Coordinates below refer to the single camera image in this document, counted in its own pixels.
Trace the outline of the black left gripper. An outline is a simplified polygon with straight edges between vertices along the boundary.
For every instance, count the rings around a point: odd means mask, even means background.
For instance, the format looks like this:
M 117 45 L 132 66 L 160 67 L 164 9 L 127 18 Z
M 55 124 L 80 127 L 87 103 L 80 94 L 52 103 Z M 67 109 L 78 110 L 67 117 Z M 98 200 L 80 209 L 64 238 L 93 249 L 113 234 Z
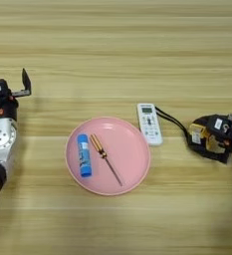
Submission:
M 17 119 L 18 98 L 28 97 L 32 94 L 31 81 L 25 69 L 22 70 L 22 83 L 25 90 L 19 92 L 0 93 L 0 119 L 9 118 L 14 121 Z

